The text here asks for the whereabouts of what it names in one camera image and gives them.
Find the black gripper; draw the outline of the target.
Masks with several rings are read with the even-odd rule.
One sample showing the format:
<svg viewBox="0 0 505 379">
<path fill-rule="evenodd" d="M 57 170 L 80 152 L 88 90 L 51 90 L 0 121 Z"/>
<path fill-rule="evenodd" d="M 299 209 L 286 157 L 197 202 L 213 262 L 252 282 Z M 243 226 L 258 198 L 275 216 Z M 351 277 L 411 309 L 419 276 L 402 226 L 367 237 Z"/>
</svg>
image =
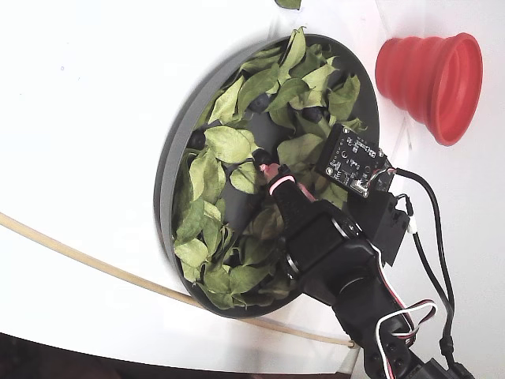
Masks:
<svg viewBox="0 0 505 379">
<path fill-rule="evenodd" d="M 358 225 L 318 201 L 287 165 L 259 165 L 285 225 L 286 268 L 300 290 L 328 306 L 384 308 L 378 254 Z"/>
</svg>

